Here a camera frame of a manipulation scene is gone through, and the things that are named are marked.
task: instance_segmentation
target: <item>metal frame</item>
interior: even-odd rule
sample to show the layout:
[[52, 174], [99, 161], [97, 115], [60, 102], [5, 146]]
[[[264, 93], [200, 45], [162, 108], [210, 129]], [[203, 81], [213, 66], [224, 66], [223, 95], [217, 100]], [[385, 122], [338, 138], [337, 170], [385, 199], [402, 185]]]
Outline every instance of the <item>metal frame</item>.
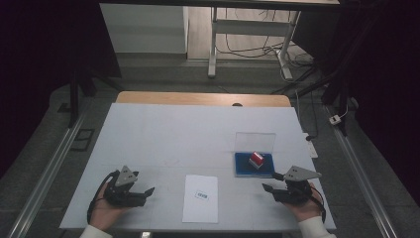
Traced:
[[25, 237], [29, 228], [32, 225], [32, 222], [35, 219], [35, 216], [38, 213], [38, 210], [41, 207], [41, 204], [44, 201], [44, 198], [47, 196], [47, 193], [53, 184], [56, 174], [58, 173], [59, 168], [61, 167], [62, 162], [64, 161], [65, 156], [67, 155], [68, 150], [70, 149], [71, 143], [75, 138], [78, 129], [80, 128], [83, 120], [90, 108], [91, 101], [93, 99], [86, 98], [84, 103], [81, 106], [80, 114], [77, 120], [74, 122], [72, 128], [68, 128], [64, 133], [61, 142], [56, 148], [54, 154], [52, 155], [51, 160], [46, 166], [41, 178], [38, 180], [34, 190], [26, 201], [24, 207], [21, 210], [18, 218], [13, 224], [12, 229], [8, 234], [8, 238], [15, 237]]
[[280, 62], [281, 71], [284, 79], [292, 79], [290, 68], [287, 65], [285, 55], [291, 37], [293, 36], [297, 20], [300, 12], [295, 12], [291, 21], [286, 22], [259, 22], [259, 21], [243, 21], [243, 20], [218, 20], [217, 7], [212, 8], [212, 33], [211, 33], [211, 47], [209, 56], [208, 77], [216, 76], [216, 36], [217, 34], [231, 34], [231, 35], [246, 35], [246, 36], [274, 36], [284, 37], [281, 51], [276, 51], [278, 61]]
[[[327, 106], [325, 106], [324, 109], [328, 119], [332, 116], [332, 113]], [[382, 233], [382, 236], [388, 238], [398, 237], [395, 229], [393, 228], [391, 220], [382, 205], [382, 202], [376, 195], [376, 192], [374, 191], [373, 186], [368, 179], [368, 174], [365, 172], [362, 163], [360, 162], [352, 144], [349, 141], [349, 138], [344, 136], [337, 126], [334, 126], [333, 129], [337, 137], [337, 141], [339, 142], [343, 153], [349, 162], [353, 175], [355, 176], [356, 181], [358, 182], [358, 185], [364, 194], [367, 205], [370, 207], [373, 213], [373, 217], [376, 220], [377, 227]]]

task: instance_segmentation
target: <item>small label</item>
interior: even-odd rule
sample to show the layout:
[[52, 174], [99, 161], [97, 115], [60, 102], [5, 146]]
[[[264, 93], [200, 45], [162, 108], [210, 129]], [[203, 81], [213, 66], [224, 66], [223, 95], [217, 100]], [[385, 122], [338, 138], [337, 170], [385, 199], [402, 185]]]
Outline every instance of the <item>small label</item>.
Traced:
[[195, 192], [195, 197], [200, 198], [202, 200], [208, 200], [209, 199], [209, 196], [204, 191], [201, 191], [201, 190], [197, 190]]

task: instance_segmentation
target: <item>wall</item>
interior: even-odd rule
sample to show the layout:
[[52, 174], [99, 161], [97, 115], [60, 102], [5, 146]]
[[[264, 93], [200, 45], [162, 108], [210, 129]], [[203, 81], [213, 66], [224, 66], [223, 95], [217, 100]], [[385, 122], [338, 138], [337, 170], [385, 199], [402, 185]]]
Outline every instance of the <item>wall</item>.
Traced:
[[116, 53], [186, 53], [187, 7], [100, 6]]

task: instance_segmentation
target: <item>blue base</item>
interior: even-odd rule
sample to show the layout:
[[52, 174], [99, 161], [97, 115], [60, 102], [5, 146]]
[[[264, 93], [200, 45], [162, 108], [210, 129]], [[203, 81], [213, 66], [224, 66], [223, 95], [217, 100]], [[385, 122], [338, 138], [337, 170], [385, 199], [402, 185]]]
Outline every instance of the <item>blue base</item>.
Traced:
[[271, 154], [262, 155], [264, 162], [257, 170], [253, 167], [249, 160], [252, 153], [235, 153], [235, 171], [237, 177], [258, 177], [258, 178], [271, 178], [274, 173], [274, 164], [272, 162]]

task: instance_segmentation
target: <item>aluminum rail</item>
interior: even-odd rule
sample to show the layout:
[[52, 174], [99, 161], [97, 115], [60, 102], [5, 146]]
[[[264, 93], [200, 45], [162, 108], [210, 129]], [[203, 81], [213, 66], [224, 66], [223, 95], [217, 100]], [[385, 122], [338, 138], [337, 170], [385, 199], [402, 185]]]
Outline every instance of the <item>aluminum rail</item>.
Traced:
[[8, 238], [18, 238], [25, 237], [29, 228], [32, 225], [32, 222], [37, 215], [38, 210], [41, 207], [44, 199], [47, 196], [47, 193], [55, 179], [56, 174], [58, 173], [59, 168], [61, 167], [62, 162], [64, 161], [65, 156], [67, 155], [68, 150], [70, 149], [71, 143], [73, 142], [78, 129], [83, 123], [84, 118], [86, 117], [87, 111], [90, 108], [91, 102], [93, 99], [85, 98], [80, 108], [80, 116], [75, 121], [72, 128], [68, 128], [64, 133], [61, 142], [56, 148], [54, 154], [52, 155], [51, 160], [46, 166], [41, 178], [38, 180], [37, 185], [29, 196], [27, 202], [21, 210], [18, 218], [15, 221], [12, 229], [8, 234]]
[[[324, 108], [328, 118], [333, 116], [332, 113], [330, 113], [328, 107], [325, 106]], [[389, 219], [389, 216], [386, 213], [386, 210], [384, 209], [379, 197], [376, 195], [368, 179], [368, 174], [365, 172], [365, 169], [361, 164], [357, 154], [355, 153], [355, 150], [353, 149], [349, 139], [343, 136], [338, 127], [334, 127], [333, 129], [337, 140], [345, 154], [345, 157], [350, 164], [350, 168], [352, 169], [356, 181], [358, 182], [358, 185], [365, 196], [367, 205], [370, 207], [373, 213], [373, 217], [376, 220], [377, 226], [379, 227], [382, 236], [387, 238], [398, 237]]]

